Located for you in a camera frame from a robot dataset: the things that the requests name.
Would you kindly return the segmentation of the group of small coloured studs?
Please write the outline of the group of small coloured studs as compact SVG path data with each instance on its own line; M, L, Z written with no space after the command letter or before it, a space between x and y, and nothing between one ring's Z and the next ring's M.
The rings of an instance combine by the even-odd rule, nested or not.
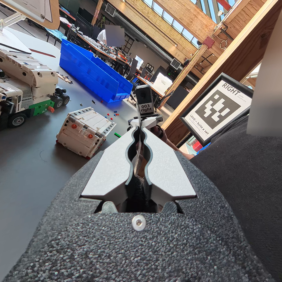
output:
M101 100L101 109L102 115L109 120L113 120L114 118L119 116L119 111L114 103L107 103L104 100Z

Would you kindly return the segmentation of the white green lego truck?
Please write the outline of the white green lego truck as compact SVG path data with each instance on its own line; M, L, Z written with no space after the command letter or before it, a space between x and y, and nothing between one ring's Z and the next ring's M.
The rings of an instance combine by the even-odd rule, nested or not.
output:
M18 128L27 118L69 103L58 74L30 54L0 51L0 130Z

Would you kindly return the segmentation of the blue plastic bin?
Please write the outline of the blue plastic bin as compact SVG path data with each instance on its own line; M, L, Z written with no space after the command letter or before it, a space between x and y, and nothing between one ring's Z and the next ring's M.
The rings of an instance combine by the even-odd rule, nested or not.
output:
M129 97L132 83L90 51L62 39L59 65L107 103Z

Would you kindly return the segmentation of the white lego container body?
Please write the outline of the white lego container body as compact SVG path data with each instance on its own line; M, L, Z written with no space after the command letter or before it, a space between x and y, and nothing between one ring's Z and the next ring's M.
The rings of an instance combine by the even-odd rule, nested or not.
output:
M91 107L72 111L56 135L56 143L89 160L115 126Z

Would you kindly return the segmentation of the wooden background desk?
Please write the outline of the wooden background desk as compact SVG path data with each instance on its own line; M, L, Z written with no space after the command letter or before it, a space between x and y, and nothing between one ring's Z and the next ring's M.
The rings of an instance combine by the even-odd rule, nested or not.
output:
M146 84L151 87L154 108L155 110L157 109L160 110L163 107L163 105L166 103L167 97L169 97L169 95L157 90L157 88L153 85L153 83L142 78L141 76L137 76L136 78L137 78L136 81L137 84L139 85Z

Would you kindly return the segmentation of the grey ventilation duct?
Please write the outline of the grey ventilation duct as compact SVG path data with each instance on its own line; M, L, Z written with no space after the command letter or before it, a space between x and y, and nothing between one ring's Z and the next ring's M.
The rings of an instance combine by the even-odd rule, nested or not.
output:
M165 63L169 65L173 76L175 78L178 74L183 70L184 66L181 65L177 70L175 70L170 63L174 59L174 57L168 53L162 46L160 46L157 42L155 42L151 37L149 37L145 32L143 32L140 28L138 28L132 21L130 21L126 16L124 16L120 11L116 9L115 21L120 24L127 33L134 39L138 40L142 44L145 44L147 48L153 51L158 57L160 57Z

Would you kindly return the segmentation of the person's dark clothing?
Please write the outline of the person's dark clothing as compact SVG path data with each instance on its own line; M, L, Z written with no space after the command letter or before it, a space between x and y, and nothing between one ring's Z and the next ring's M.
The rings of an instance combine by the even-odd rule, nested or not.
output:
M281 281L282 141L247 134L248 117L229 125L190 161L223 194L253 251Z

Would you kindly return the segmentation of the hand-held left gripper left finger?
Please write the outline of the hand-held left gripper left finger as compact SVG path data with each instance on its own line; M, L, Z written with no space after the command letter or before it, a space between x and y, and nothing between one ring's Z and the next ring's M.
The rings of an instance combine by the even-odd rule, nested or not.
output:
M81 193L82 198L101 200L98 212L141 212L141 178L135 175L139 127L130 129L102 152Z

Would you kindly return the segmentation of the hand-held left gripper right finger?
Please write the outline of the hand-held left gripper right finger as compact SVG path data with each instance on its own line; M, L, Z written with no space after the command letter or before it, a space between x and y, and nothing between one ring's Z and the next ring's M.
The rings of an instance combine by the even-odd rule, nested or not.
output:
M176 152L146 128L140 130L140 137L146 162L143 169L146 212L159 213L159 207L164 208L167 202L196 198Z

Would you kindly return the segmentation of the long cluttered work table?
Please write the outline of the long cluttered work table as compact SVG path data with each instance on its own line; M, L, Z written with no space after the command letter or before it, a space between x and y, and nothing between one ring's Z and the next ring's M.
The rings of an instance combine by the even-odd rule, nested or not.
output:
M81 35L80 33L77 34L76 41L77 44L80 44L85 49L94 53L95 57L99 57L103 61L108 61L110 66L117 72L123 72L124 76L129 74L133 58L131 58L128 54L124 54L118 47L106 46L101 42L96 42L90 37Z

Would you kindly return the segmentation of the black framed marker sign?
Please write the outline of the black framed marker sign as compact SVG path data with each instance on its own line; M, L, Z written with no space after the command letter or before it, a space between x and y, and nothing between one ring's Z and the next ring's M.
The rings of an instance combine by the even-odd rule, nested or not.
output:
M253 93L221 73L179 119L205 147L232 122L249 114Z

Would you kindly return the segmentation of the white instruction sheet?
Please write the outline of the white instruction sheet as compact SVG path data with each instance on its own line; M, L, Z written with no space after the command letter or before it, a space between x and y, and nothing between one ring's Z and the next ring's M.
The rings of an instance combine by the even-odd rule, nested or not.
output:
M1 2L40 22L45 20L52 22L50 0L3 0Z

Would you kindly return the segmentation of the instruction sign on stand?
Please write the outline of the instruction sign on stand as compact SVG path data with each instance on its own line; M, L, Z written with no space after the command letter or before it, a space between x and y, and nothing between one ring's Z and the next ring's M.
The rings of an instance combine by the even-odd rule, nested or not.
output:
M52 22L49 22L48 20L45 20L44 22L40 22L36 19L33 19L31 16L18 12L15 8L11 8L15 11L15 13L12 14L11 16L6 17L5 19L0 20L1 49L6 49L8 51L22 52L25 54L31 54L30 49L27 48L13 33L8 31L8 27L18 23L21 20L25 20L26 18L28 18L34 21L35 23L40 24L41 26L46 27L48 29L52 29L52 30L57 29L60 24L59 2L58 0L50 0L50 4L51 4Z

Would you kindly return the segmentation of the black office chair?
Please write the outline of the black office chair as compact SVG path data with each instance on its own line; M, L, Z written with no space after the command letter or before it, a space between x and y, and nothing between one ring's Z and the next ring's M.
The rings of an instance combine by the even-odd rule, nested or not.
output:
M126 79L128 81L132 81L132 79L134 77L136 77L136 69L137 69L137 65L138 65L138 60L136 60L135 58L133 58L132 60L132 64L131 64L131 68L129 71L129 74L127 75Z

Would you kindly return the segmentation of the person's right forearm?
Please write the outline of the person's right forearm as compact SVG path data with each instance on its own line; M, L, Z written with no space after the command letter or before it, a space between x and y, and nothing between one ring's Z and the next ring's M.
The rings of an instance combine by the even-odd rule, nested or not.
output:
M170 146L173 150L180 152L186 159L191 160L194 155L188 154L188 153L184 153L182 152L180 149L178 149L172 142L170 142L168 139L166 140L166 144L168 146Z

